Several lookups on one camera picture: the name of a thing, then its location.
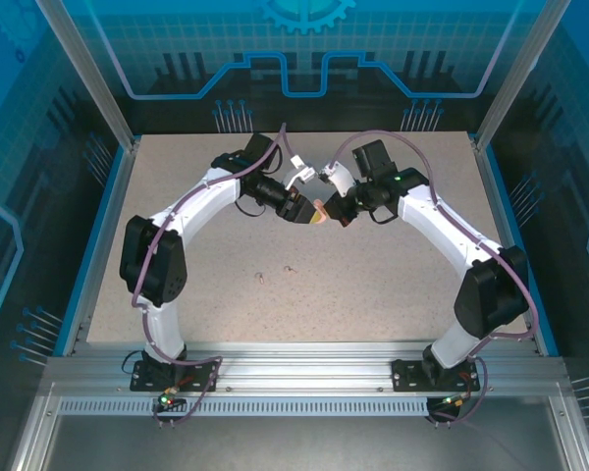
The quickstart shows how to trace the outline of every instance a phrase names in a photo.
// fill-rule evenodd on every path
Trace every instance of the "speckled work surface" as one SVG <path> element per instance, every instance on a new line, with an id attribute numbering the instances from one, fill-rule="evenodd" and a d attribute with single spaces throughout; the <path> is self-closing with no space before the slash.
<path id="1" fill-rule="evenodd" d="M 295 152 L 316 168 L 350 133 L 292 133 Z M 466 133 L 407 133 L 431 161 L 437 191 L 474 227 L 497 238 L 495 223 Z M 248 134 L 146 135 L 142 138 L 93 315 L 89 342 L 141 341 L 118 275 L 125 224 L 175 201 L 206 172 L 214 157 L 245 146 Z M 373 138 L 363 138 L 363 144 Z M 400 169 L 424 172 L 405 145 L 384 138 Z M 358 175 L 351 148 L 342 162 Z M 291 168 L 289 161 L 276 174 Z M 300 187 L 326 200 L 319 181 Z M 256 211 L 255 203 L 241 200 Z M 249 218 L 233 205 L 213 218 L 186 251 L 188 280 L 180 297 L 180 325 L 190 341 L 424 340 L 454 319 L 460 279 L 417 230 L 397 221 L 377 226 L 364 214 L 348 228 L 328 221 L 286 223 L 268 209 Z M 296 272 L 287 272 L 291 266 Z M 254 276 L 263 274 L 262 285 Z M 511 330 L 523 330 L 516 322 Z"/>

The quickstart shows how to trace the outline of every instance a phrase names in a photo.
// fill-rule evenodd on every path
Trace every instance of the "enclosure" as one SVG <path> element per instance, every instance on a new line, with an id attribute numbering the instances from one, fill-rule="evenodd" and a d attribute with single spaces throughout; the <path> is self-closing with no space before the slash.
<path id="1" fill-rule="evenodd" d="M 179 313 L 188 358 L 224 358 L 215 391 L 165 431 L 157 393 L 131 391 L 127 221 L 282 123 L 315 169 L 359 131 L 400 133 L 459 215 L 527 255 L 539 329 L 483 350 L 470 421 L 435 429 L 446 395 L 396 392 L 391 370 L 454 321 L 461 279 L 414 227 L 363 216 L 220 211 Z M 354 175 L 376 138 L 347 148 Z M 589 0 L 0 0 L 0 469 L 276 463 L 589 470 Z"/>

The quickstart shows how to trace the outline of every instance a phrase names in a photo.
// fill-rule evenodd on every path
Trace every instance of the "gear logo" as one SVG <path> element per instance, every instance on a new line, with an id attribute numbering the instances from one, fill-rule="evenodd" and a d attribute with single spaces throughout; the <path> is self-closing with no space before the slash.
<path id="1" fill-rule="evenodd" d="M 34 0 L 0 0 L 0 28 L 18 49 L 34 38 L 38 26 Z"/>
<path id="2" fill-rule="evenodd" d="M 288 33 L 307 34 L 311 29 L 321 32 L 323 27 L 334 27 L 336 19 L 347 17 L 347 8 L 355 7 L 354 0 L 259 0 L 265 20 L 276 27 L 286 27 Z"/>

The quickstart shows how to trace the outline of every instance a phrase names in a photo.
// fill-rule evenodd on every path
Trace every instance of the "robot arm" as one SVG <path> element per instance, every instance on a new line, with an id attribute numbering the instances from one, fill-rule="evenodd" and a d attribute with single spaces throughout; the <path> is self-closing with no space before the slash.
<path id="1" fill-rule="evenodd" d="M 446 371 L 466 360 L 480 341 L 528 308 L 514 281 L 478 245 L 487 245 L 499 252 L 525 283 L 526 257 L 517 247 L 503 249 L 481 235 L 442 199 L 438 198 L 435 204 L 427 179 L 411 168 L 398 171 L 381 140 L 355 149 L 353 155 L 365 182 L 349 178 L 347 169 L 339 164 L 328 165 L 319 173 L 321 180 L 337 188 L 325 204 L 330 218 L 340 221 L 344 227 L 361 212 L 368 212 L 378 224 L 401 218 L 424 234 L 462 278 L 454 305 L 454 323 L 423 354 L 423 370 L 436 386 L 446 376 Z M 382 222 L 374 216 L 381 206 L 392 214 Z M 480 243 L 471 241 L 448 221 L 440 208 L 451 214 Z"/>
<path id="2" fill-rule="evenodd" d="M 268 151 L 271 144 L 270 138 L 254 134 L 244 150 L 216 158 L 212 162 L 212 168 L 194 187 L 204 189 L 178 208 L 165 228 L 150 261 L 138 300 L 140 304 L 147 306 L 148 330 L 155 344 L 170 358 L 179 358 L 185 351 L 179 329 L 177 300 L 187 281 L 185 249 L 211 218 L 241 196 L 249 195 L 258 203 L 274 208 L 276 214 L 286 221 L 308 224 L 320 219 L 313 204 L 292 186 L 295 180 L 309 180 L 307 175 L 306 179 L 302 175 L 291 178 L 288 187 L 264 175 L 263 171 L 270 167 L 275 153 L 255 171 L 239 179 L 226 180 L 207 187 L 208 182 L 250 167 Z M 135 292 L 149 244 L 176 207 L 177 202 L 149 219 L 134 216 L 127 223 L 120 276 L 126 281 L 130 292 Z M 145 352 L 159 363 L 168 363 L 150 344 L 146 345 Z"/>

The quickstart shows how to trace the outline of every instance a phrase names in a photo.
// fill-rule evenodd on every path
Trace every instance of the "beige tabletop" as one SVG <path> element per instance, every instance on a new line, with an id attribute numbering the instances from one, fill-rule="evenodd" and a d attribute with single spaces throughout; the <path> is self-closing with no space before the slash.
<path id="1" fill-rule="evenodd" d="M 351 134 L 291 133 L 303 160 L 320 168 Z M 495 223 L 465 132 L 405 133 L 425 152 L 437 191 L 470 224 L 497 239 Z M 358 175 L 350 150 L 342 158 Z M 243 148 L 249 134 L 145 135 L 141 139 L 120 222 L 87 340 L 141 341 L 139 314 L 118 269 L 127 221 L 174 202 L 205 174 L 214 157 Z M 425 173 L 404 144 L 383 138 L 400 169 Z M 274 177 L 292 167 L 289 161 Z M 319 181 L 298 186 L 326 200 Z M 249 212 L 258 208 L 241 200 Z M 397 220 L 375 225 L 364 214 L 348 228 L 328 221 L 295 225 L 270 208 L 249 218 L 229 206 L 186 249 L 188 278 L 180 296 L 180 325 L 188 341 L 430 340 L 454 319 L 460 285 L 447 259 L 416 229 Z M 290 266 L 294 271 L 285 271 Z M 264 284 L 255 277 L 262 273 Z M 508 327 L 520 332 L 518 319 Z"/>

